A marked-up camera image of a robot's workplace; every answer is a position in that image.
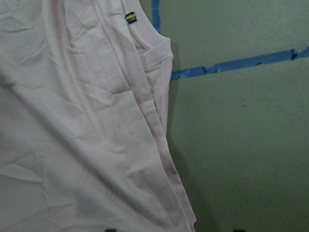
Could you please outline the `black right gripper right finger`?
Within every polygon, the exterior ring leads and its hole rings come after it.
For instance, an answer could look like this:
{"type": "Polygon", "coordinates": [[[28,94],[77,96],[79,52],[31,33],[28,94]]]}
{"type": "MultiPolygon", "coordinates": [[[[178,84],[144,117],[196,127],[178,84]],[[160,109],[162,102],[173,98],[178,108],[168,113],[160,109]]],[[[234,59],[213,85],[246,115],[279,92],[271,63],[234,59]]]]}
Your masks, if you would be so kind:
{"type": "Polygon", "coordinates": [[[233,232],[245,232],[244,229],[234,229],[233,232]]]}

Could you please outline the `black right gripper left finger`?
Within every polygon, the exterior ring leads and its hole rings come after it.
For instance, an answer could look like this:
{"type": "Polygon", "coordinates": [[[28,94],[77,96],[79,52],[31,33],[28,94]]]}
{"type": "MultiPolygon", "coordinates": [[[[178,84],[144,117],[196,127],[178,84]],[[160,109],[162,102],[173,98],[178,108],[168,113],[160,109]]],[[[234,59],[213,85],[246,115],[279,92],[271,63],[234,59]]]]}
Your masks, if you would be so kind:
{"type": "Polygon", "coordinates": [[[105,232],[117,232],[116,228],[107,228],[105,232]]]}

